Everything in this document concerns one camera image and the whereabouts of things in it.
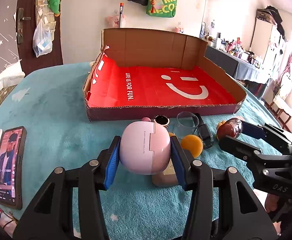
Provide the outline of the person's right hand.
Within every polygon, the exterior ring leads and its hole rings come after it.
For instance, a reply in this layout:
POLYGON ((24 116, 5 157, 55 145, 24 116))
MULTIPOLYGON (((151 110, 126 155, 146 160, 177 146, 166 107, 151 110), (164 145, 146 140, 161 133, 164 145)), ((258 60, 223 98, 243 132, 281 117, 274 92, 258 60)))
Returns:
POLYGON ((273 212, 278 208, 278 201, 280 197, 273 195, 273 194, 267 194, 266 200, 265 200, 265 209, 267 213, 273 212))

